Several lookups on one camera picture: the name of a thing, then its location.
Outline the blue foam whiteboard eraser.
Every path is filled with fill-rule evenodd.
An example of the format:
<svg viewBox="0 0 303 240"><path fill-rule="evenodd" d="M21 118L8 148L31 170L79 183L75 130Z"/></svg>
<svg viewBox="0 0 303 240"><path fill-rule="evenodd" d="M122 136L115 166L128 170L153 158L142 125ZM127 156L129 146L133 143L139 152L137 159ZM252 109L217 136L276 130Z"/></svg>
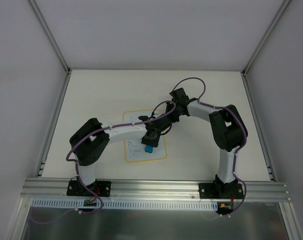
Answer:
<svg viewBox="0 0 303 240"><path fill-rule="evenodd" d="M146 153L153 153L153 151L154 151L154 147L153 146L151 146L151 145L146 145L145 146L145 148L144 148L144 151L146 152Z"/></svg>

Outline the yellow framed small whiteboard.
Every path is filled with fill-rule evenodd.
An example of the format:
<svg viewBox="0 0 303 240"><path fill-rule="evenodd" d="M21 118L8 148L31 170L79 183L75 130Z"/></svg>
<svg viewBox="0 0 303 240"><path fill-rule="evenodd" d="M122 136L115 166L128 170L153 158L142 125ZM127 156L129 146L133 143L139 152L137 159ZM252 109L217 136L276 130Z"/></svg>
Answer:
<svg viewBox="0 0 303 240"><path fill-rule="evenodd" d="M152 109L141 109L134 111L125 111L123 113L124 122L137 122L139 116L148 116L152 114ZM153 153L145 152L145 146L141 139L132 139L124 141L124 159L127 163L143 163L148 161L159 161L167 158L167 146L165 137L161 136L158 147L153 148Z"/></svg>

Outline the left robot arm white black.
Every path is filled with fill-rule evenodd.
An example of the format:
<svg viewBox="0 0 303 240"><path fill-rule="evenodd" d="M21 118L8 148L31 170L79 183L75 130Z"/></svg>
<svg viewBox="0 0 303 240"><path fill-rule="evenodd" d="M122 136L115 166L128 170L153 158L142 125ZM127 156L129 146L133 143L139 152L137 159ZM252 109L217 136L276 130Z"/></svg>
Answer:
<svg viewBox="0 0 303 240"><path fill-rule="evenodd" d="M89 196L96 189L96 175L93 164L101 157L107 145L140 139L145 151L151 153L158 147L162 132L171 128L176 120L169 113L158 117L142 115L136 122L103 125L97 118L89 119L69 139L71 152L76 163L78 189L83 195Z"/></svg>

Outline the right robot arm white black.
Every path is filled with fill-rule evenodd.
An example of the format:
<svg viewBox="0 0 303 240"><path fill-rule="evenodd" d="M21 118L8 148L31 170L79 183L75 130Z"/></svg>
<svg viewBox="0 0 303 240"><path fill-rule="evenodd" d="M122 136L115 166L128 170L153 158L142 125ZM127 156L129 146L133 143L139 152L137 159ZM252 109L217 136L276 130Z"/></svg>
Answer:
<svg viewBox="0 0 303 240"><path fill-rule="evenodd" d="M219 167L214 181L208 186L199 185L201 198L229 199L238 194L241 186L236 176L238 152L245 146L248 131L237 108L214 106L189 98L181 87L169 95L176 104L170 120L175 123L180 116L196 117L210 123L214 142L219 147Z"/></svg>

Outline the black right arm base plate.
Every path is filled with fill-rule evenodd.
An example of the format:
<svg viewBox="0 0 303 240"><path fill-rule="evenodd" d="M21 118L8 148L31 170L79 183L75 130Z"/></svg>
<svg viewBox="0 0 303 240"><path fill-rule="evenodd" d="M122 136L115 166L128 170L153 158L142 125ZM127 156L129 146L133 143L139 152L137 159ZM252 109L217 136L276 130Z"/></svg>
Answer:
<svg viewBox="0 0 303 240"><path fill-rule="evenodd" d="M217 182L199 183L199 197L201 199L232 199L240 200L244 197L243 187L240 183L218 184Z"/></svg>

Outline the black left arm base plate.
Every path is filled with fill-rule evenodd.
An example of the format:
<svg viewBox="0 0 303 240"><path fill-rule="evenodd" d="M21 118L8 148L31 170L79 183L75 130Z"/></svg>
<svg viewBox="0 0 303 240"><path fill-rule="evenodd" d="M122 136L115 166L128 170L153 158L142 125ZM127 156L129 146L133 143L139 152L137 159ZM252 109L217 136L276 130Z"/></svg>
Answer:
<svg viewBox="0 0 303 240"><path fill-rule="evenodd" d="M111 181L96 180L94 183L87 186L89 190L97 194L99 197L109 197L111 192ZM76 179L70 180L68 183L67 196L72 197L92 197L93 194L85 189L85 187Z"/></svg>

